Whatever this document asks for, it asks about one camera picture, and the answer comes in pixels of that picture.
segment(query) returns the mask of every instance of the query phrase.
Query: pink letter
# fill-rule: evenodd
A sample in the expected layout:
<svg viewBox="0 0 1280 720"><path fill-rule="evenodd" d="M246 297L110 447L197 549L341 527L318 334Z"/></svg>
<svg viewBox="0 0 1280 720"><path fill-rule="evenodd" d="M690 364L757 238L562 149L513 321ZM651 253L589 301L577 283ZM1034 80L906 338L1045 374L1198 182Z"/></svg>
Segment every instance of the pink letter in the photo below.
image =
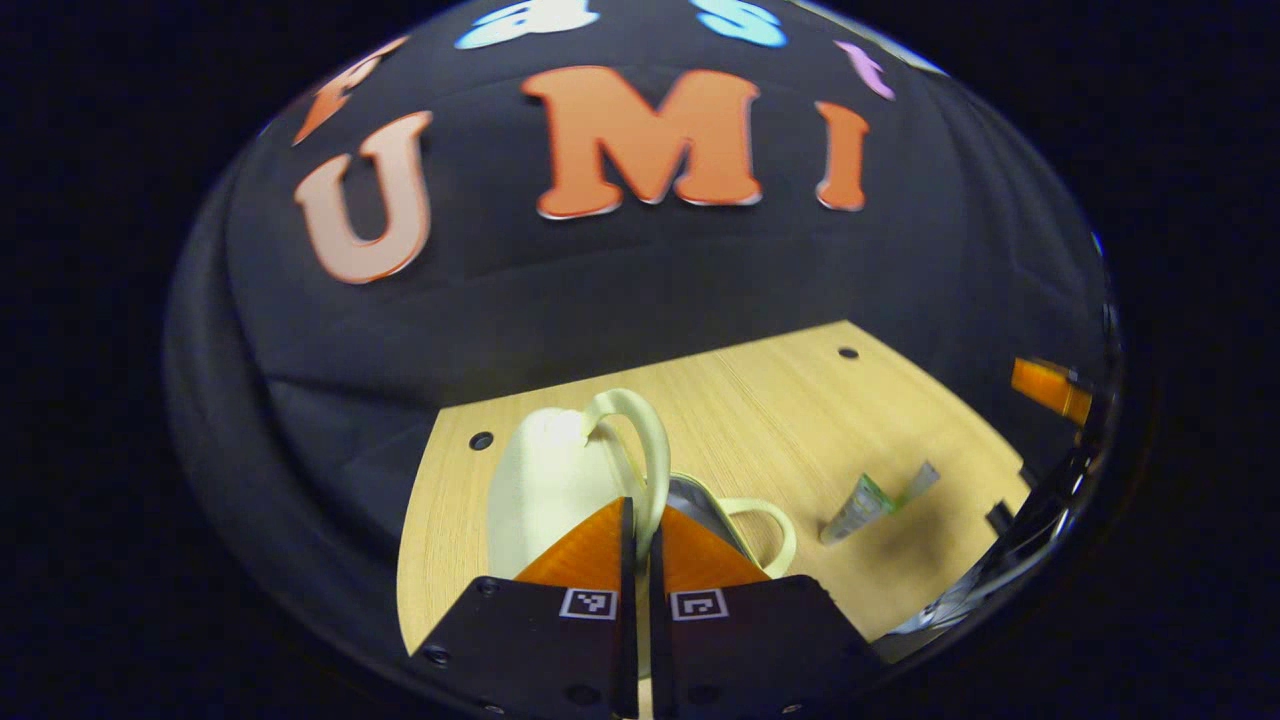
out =
<svg viewBox="0 0 1280 720"><path fill-rule="evenodd" d="M835 41L836 45L849 53L849 60L854 64L854 69L858 70L858 77L863 78L867 87L872 88L876 95L879 95L884 100L893 99L893 88L884 85L884 81L879 78L879 73L884 72L884 68L879 67L879 63L872 60L867 53L850 42Z"/></svg>

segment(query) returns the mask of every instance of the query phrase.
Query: wooden table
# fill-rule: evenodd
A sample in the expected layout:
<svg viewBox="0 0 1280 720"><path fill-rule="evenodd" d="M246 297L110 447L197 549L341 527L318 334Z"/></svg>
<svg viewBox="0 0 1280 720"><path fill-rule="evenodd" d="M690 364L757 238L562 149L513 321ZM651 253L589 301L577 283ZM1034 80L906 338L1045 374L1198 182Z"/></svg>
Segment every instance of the wooden table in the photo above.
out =
<svg viewBox="0 0 1280 720"><path fill-rule="evenodd" d="M838 354L858 351L856 359ZM486 574L489 479L516 425L539 407L581 410L625 387L657 409L672 470L718 497L762 497L796 525L788 574L817 579L868 639L919 612L991 547L984 516L1014 512L1028 488L1021 457L924 370L847 322L440 411L426 442L401 539L397 601L416 650L477 575ZM636 459L630 423L614 418ZM493 446L468 447L488 430ZM896 496L924 461L937 484L902 511L826 547L818 532L868 473ZM767 562L780 544L764 516L736 518Z"/></svg>

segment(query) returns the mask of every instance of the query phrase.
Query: white mug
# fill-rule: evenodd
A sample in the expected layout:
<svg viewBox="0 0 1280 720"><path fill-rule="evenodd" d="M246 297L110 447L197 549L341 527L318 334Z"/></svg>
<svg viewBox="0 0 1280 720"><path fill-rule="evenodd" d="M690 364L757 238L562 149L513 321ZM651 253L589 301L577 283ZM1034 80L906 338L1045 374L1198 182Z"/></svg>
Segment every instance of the white mug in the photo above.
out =
<svg viewBox="0 0 1280 720"><path fill-rule="evenodd" d="M644 482L608 424L631 420L644 448ZM620 496L635 509L636 565L648 559L671 482L671 448L658 413L630 389L604 391L585 411L544 407L525 418L489 486L489 574L515 578L582 520Z"/></svg>

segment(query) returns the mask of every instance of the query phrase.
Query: orange object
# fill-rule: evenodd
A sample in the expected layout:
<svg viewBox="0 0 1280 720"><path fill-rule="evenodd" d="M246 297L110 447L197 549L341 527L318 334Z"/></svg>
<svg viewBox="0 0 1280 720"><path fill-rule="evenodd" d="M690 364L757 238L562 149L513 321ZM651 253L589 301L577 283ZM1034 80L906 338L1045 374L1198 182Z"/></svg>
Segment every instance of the orange object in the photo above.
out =
<svg viewBox="0 0 1280 720"><path fill-rule="evenodd" d="M617 70L547 70L521 86L540 97L550 127L554 187L538 200L550 219L608 213L622 188L604 177L602 154L640 200L660 202L687 154L676 195L694 205L751 205L760 183L751 174L749 108L760 90L737 76L687 70L657 110Z"/></svg>
<svg viewBox="0 0 1280 720"><path fill-rule="evenodd" d="M1093 396L1066 379L1061 368L1033 363L1018 357L1014 360L1014 377L1010 380L1014 389L1069 418L1076 425L1084 425L1093 405Z"/></svg>
<svg viewBox="0 0 1280 720"><path fill-rule="evenodd" d="M622 500L596 510L516 575L521 583L622 591Z"/></svg>
<svg viewBox="0 0 1280 720"><path fill-rule="evenodd" d="M521 583L562 588L622 589L622 498L579 523L516 575ZM667 592L727 588L769 579L731 544L680 510L662 514Z"/></svg>
<svg viewBox="0 0 1280 720"><path fill-rule="evenodd" d="M662 514L663 589L668 593L764 583L769 577L680 510Z"/></svg>

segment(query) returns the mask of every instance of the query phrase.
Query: black fabric backdrop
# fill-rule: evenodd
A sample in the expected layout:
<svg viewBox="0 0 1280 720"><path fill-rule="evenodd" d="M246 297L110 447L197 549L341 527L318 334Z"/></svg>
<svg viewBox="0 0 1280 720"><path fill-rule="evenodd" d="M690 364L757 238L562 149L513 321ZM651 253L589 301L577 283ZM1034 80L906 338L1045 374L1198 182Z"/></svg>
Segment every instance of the black fabric backdrop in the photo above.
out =
<svg viewBox="0 0 1280 720"><path fill-rule="evenodd" d="M242 324L266 383L264 413L321 502L385 556L394 557L436 409L842 318L969 402L1033 474L1070 447L1071 424L1009 378L1015 356L1102 377L1102 263L1052 169L957 82L778 1L762 6L782 20L780 49L712 33L685 0L598 4L600 19L575 31L453 47L503 6L462 5L412 29L294 147L311 106L303 94L250 146L225 215L209 220L224 228L228 322ZM858 79L833 40L865 47L895 100ZM535 201L552 183L545 110L520 85L586 64L617 69L655 108L686 69L754 82L751 158L764 199L698 208L668 196L648 206L628 192L607 215L540 218ZM872 127L859 213L814 197L827 143L815 100ZM433 113L426 249L389 278L334 281L307 241L294 188L424 109ZM375 236L384 209L372 164L356 161L343 187L353 227ZM177 283L180 295L184 275Z"/></svg>
<svg viewBox="0 0 1280 720"><path fill-rule="evenodd" d="M6 616L6 710L421 716L278 611L218 542L170 451L159 347L179 238L211 178L282 97L428 10L19 3L5 13L17 13L5 122L24 151L9 187L20 272L9 286L19 455L5 506L18 610ZM1275 500L1258 482L1265 456L1245 450L1266 427L1253 420L1270 389L1253 365L1266 364L1274 306L1261 291L1274 263L1262 238L1274 233L1256 232L1268 222L1260 88L1272 23L1234 5L1207 15L902 1L851 14L974 87L1080 196L1117 268L1146 380L1134 384L1162 388L1164 419L1153 436L1134 430L1155 451L1128 469L1148 479L1069 580L1016 624L992 623L963 662L863 710L1274 711L1275 643L1261 623L1271 544L1242 542L1261 536L1260 509ZM1207 482L1248 501L1206 503Z"/></svg>

